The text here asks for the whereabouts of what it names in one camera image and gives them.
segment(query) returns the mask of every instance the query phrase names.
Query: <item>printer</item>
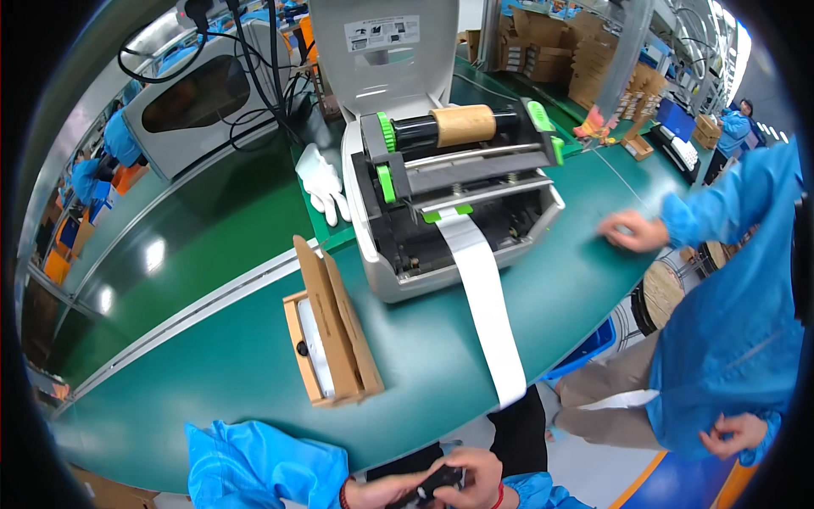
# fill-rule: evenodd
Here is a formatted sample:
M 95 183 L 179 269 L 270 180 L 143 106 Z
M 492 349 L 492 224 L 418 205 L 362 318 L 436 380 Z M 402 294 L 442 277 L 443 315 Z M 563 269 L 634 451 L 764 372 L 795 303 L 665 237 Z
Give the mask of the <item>printer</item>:
M 268 22 L 243 22 L 243 32 L 266 61 L 271 60 L 271 37 L 278 39 L 278 76 L 255 55 L 244 55 L 239 42 L 210 36 L 181 76 L 149 85 L 122 110 L 133 140 L 164 180 L 171 181 L 193 166 L 211 164 L 234 151 L 230 134 L 244 145 L 276 129 L 248 69 L 256 69 L 262 92 L 276 103 L 274 79 L 288 82 L 291 57 L 282 37 Z M 234 36 L 236 29 L 226 33 Z M 194 52 L 167 69 L 166 75 L 193 58 Z
M 457 0 L 311 0 L 320 69 L 347 127 L 342 172 L 372 291 L 397 302 L 461 281 L 439 227 L 468 214 L 498 267 L 565 208 L 546 174 L 562 140 L 543 106 L 449 104 Z

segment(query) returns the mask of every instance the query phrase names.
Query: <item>blue bin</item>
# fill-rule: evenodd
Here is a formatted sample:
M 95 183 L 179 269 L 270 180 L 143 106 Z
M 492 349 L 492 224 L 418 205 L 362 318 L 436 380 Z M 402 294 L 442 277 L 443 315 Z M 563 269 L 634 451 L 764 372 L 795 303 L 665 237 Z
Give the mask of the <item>blue bin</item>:
M 543 375 L 542 379 L 553 380 L 580 369 L 585 364 L 588 364 L 588 361 L 592 358 L 609 349 L 615 342 L 616 329 L 611 319 L 608 318 L 592 335 L 588 336 L 588 339 L 583 344 L 571 352 L 571 355 L 566 357 L 553 370 Z
M 59 242 L 65 244 L 68 249 L 73 249 L 73 243 L 77 239 L 77 233 L 79 233 L 79 223 L 71 218 L 66 219 L 62 234 L 59 235 Z
M 685 143 L 689 143 L 689 137 L 695 129 L 695 119 L 670 99 L 662 99 L 659 111 L 656 112 L 656 121 L 664 124 L 664 127 Z

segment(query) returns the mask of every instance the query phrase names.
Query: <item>white glove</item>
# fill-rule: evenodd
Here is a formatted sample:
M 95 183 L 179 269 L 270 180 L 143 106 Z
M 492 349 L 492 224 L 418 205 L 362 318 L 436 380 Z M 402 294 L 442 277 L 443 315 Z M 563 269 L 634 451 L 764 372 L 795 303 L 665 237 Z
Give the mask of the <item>white glove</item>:
M 325 214 L 325 221 L 336 226 L 336 207 L 342 218 L 350 222 L 351 211 L 348 201 L 342 196 L 342 181 L 334 165 L 329 165 L 319 153 L 316 143 L 309 143 L 297 161 L 296 172 L 303 180 L 305 192 L 311 195 L 311 205 Z

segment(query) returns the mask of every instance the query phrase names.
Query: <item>red bracelet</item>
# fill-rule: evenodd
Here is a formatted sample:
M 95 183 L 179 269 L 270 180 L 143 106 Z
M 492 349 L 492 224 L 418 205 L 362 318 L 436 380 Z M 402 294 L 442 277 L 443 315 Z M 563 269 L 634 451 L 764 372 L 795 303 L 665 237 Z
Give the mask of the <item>red bracelet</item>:
M 497 502 L 492 506 L 492 509 L 497 509 L 503 503 L 503 481 L 497 486 Z
M 348 481 L 351 479 L 353 479 L 353 476 L 348 476 L 348 479 L 345 479 L 345 482 L 342 483 L 342 487 L 339 488 L 339 506 L 342 509 L 351 509 L 348 505 L 348 499 L 345 498 L 345 486 L 348 485 Z

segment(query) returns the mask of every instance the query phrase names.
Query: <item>open printer lid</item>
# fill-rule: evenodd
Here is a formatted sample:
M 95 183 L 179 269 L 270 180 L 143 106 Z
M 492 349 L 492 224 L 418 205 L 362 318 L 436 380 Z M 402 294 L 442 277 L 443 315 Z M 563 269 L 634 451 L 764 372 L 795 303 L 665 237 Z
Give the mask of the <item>open printer lid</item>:
M 449 102 L 457 0 L 311 0 L 313 36 L 347 121 L 426 115 Z

